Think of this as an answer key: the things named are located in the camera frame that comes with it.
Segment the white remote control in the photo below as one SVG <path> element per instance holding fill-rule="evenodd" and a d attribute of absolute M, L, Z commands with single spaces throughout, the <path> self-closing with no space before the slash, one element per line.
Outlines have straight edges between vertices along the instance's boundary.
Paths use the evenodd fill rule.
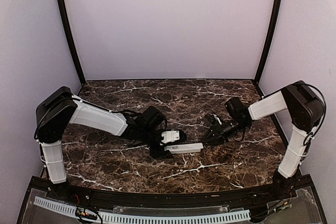
<path fill-rule="evenodd" d="M 164 148 L 165 151 L 170 151 L 172 154 L 198 153 L 203 149 L 202 143 L 169 145 Z"/>

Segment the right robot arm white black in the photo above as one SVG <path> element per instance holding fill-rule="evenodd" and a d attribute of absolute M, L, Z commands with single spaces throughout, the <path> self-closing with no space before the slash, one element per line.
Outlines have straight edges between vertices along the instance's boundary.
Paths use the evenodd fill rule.
<path fill-rule="evenodd" d="M 308 155 L 310 144 L 324 123 L 327 102 L 317 87 L 300 80 L 251 105 L 244 105 L 239 97 L 232 97 L 225 102 L 225 108 L 230 120 L 224 121 L 216 113 L 209 114 L 207 119 L 211 125 L 202 143 L 223 144 L 237 132 L 244 133 L 254 121 L 287 111 L 291 135 L 276 173 L 281 178 L 290 179 Z"/>

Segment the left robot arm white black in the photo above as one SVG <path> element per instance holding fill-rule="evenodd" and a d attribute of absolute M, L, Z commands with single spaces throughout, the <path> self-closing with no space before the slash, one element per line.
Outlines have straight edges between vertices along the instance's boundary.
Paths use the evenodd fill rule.
<path fill-rule="evenodd" d="M 178 130 L 160 129 L 166 117 L 155 107 L 144 112 L 112 111 L 72 94 L 61 87 L 36 109 L 37 127 L 34 139 L 40 144 L 53 191 L 63 201 L 74 197 L 74 189 L 66 183 L 61 140 L 68 124 L 78 124 L 127 140 L 141 141 L 150 148 L 152 157 L 168 153 L 165 147 L 180 140 Z"/>

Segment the black front rail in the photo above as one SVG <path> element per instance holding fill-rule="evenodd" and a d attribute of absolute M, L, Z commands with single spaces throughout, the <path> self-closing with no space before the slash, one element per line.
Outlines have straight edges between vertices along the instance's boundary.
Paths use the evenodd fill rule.
<path fill-rule="evenodd" d="M 269 189 L 270 185 L 254 188 L 193 194 L 141 194 L 123 193 L 109 190 L 90 189 L 70 185 L 80 200 L 89 206 L 113 208 L 127 207 L 208 207 L 229 205 L 231 207 L 259 207 L 273 201 L 269 195 L 257 195 L 259 189 Z"/>

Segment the right black frame post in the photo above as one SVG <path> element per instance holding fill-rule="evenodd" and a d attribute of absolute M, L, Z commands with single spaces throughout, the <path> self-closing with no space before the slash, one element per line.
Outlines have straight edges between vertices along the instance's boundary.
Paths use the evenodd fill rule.
<path fill-rule="evenodd" d="M 281 5 L 281 0 L 274 0 L 273 5 L 272 5 L 272 11 L 271 11 L 271 16 L 270 16 L 270 21 L 269 21 L 269 26 L 267 29 L 267 34 L 265 38 L 265 43 L 263 46 L 263 50 L 260 56 L 260 61 L 258 64 L 258 68 L 254 77 L 254 85 L 259 86 L 259 83 L 261 81 L 266 62 L 268 59 L 268 55 L 270 52 L 272 40 L 274 37 L 275 29 L 276 29 L 276 24 L 278 20 L 278 15 L 279 15 L 279 10 L 280 10 L 280 5 Z"/>

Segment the black frame post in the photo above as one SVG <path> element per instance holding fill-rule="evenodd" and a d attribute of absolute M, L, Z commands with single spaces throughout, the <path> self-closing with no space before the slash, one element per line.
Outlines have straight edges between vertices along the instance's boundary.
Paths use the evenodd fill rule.
<path fill-rule="evenodd" d="M 85 75 L 84 75 L 84 72 L 83 72 L 83 69 L 80 63 L 80 59 L 79 59 L 79 56 L 76 50 L 75 41 L 72 35 L 70 22 L 69 22 L 69 18 L 67 14 L 66 3 L 65 3 L 65 0 L 57 0 L 57 3 L 58 3 L 58 9 L 59 9 L 60 17 L 61 17 L 62 26 L 63 26 L 64 33 L 66 36 L 66 41 L 67 41 L 70 55 L 73 61 L 73 65 L 75 67 L 79 82 L 81 86 L 83 86 L 86 83 L 86 79 L 85 79 Z"/>
<path fill-rule="evenodd" d="M 265 38 L 265 43 L 263 46 L 263 50 L 260 56 L 260 61 L 258 64 L 258 68 L 254 77 L 254 85 L 259 86 L 259 83 L 261 81 L 266 62 L 268 59 L 268 55 L 270 52 L 272 40 L 274 37 L 275 29 L 276 29 L 276 24 L 278 20 L 278 15 L 279 15 L 279 10 L 280 10 L 280 5 L 281 5 L 281 0 L 274 0 L 273 5 L 272 5 L 272 11 L 271 11 L 271 16 L 270 16 L 270 21 L 269 21 L 269 26 L 267 29 L 267 34 Z"/>

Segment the left black frame post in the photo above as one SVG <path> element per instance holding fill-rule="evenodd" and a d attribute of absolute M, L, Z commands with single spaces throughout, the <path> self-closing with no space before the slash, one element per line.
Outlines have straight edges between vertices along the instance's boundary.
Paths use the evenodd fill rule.
<path fill-rule="evenodd" d="M 75 67 L 79 82 L 81 86 L 83 86 L 86 83 L 86 79 L 85 79 L 85 75 L 84 75 L 84 72 L 83 72 L 83 69 L 80 63 L 80 59 L 79 59 L 79 56 L 76 50 L 75 41 L 72 35 L 70 22 L 69 22 L 69 18 L 67 14 L 66 3 L 65 3 L 65 0 L 57 0 L 57 3 L 58 3 L 58 9 L 59 9 L 60 17 L 61 17 L 62 26 L 63 26 L 64 33 L 66 36 L 66 41 L 67 41 L 70 55 L 73 61 L 73 65 Z"/>

